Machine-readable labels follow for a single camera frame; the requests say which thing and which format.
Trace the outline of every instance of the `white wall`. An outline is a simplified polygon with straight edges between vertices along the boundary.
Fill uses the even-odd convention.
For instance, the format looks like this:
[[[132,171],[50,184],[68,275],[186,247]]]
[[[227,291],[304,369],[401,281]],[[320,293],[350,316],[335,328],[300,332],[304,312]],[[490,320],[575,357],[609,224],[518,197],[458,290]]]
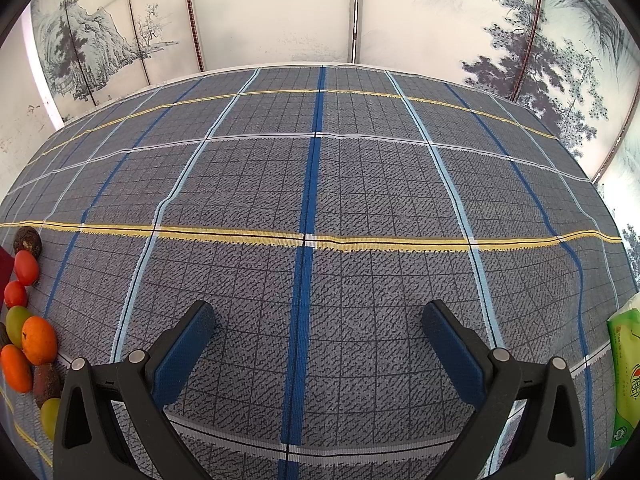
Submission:
[[[22,36],[14,25],[0,47],[0,197],[55,131],[31,74]]]

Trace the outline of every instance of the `brown root vegetable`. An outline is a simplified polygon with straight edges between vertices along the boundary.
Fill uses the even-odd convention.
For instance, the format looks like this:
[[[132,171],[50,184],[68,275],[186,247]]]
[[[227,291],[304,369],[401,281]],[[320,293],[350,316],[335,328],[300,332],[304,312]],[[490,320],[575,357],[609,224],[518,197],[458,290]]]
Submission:
[[[49,399],[60,397],[60,376],[51,363],[36,366],[33,372],[33,398],[41,408]]]
[[[5,345],[10,345],[11,344],[11,340],[9,339],[9,336],[6,333],[6,327],[4,326],[4,323],[0,321],[0,350],[2,350],[2,348]]]
[[[23,226],[18,229],[14,236],[14,254],[26,249],[37,260],[42,252],[42,241],[40,235],[33,227]]]

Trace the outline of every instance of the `painted mountain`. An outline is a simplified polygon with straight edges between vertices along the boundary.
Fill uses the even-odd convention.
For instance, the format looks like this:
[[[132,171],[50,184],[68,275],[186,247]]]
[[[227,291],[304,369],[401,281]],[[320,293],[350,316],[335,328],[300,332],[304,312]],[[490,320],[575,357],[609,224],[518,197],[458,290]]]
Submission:
[[[67,0],[66,12],[62,2],[55,12],[40,12],[36,2],[31,8],[40,62],[53,93],[87,100],[111,75],[140,58],[102,8],[89,15],[78,0]]]

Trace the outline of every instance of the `green package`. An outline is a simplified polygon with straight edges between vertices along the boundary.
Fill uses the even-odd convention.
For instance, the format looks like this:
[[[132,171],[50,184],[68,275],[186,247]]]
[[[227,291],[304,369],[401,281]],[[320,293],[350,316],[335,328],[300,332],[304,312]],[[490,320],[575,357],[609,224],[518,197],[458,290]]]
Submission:
[[[640,294],[607,320],[616,375],[611,447],[623,446],[640,419]]]

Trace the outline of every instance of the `yellow-green fruit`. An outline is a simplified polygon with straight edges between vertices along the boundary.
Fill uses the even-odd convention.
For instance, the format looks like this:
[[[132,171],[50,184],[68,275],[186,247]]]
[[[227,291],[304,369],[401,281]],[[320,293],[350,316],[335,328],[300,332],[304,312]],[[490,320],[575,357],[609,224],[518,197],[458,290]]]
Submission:
[[[58,420],[58,408],[60,407],[60,399],[53,397],[45,400],[40,409],[40,423],[49,440],[53,442],[56,434],[56,421]]]
[[[33,314],[23,306],[12,306],[6,313],[6,334],[11,342],[22,349],[22,326]]]

